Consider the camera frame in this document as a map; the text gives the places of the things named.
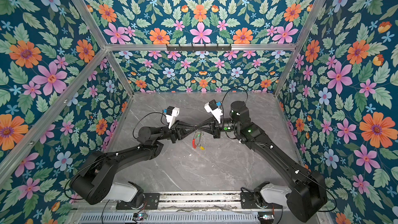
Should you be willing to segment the silver keyring with red grip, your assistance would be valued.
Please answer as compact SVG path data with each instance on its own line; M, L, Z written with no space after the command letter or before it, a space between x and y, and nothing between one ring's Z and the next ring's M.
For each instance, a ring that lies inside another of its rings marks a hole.
M203 132L202 132L202 131L199 131L199 130L198 130L198 132L196 132L196 133L194 134L194 137L193 137L193 139L192 139L192 147L193 147L194 149L200 149L200 146L202 146L202 145L201 145L201 138L202 138L202 136L203 136Z

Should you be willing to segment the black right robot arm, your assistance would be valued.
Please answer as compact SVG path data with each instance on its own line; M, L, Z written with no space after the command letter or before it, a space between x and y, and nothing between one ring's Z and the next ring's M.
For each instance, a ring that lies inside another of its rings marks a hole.
M222 104L212 100L204 105L212 114L207 122L197 126L218 138L221 132L232 132L235 138L249 149L258 153L286 182L278 186L268 181L255 188L251 194L259 207L277 204L287 207L301 222L309 221L327 203L327 190L324 177L319 172L311 172L284 153L257 124L251 121L245 102L231 104L230 116L224 117Z

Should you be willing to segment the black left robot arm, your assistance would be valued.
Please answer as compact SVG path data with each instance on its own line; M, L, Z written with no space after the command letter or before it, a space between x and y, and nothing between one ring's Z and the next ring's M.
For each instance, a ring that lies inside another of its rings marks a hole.
M80 171L73 176L69 185L87 203L94 205L103 200L137 202L143 201L142 190L133 182L114 182L118 172L139 162L156 158L163 149L160 140L175 143L195 132L197 125L175 122L170 128L142 127L138 132L137 146L114 152L96 151L88 157Z

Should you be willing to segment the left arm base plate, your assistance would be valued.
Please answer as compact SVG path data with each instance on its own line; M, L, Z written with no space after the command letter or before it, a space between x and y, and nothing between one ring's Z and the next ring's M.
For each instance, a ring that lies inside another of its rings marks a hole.
M156 210L160 203L159 193L143 193L135 196L131 202L118 201L117 210Z

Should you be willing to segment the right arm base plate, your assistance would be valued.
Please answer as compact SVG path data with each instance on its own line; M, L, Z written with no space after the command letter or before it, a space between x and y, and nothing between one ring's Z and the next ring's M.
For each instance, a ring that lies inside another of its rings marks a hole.
M240 206L242 209L283 209L281 205L275 203L258 203L251 192L240 192Z

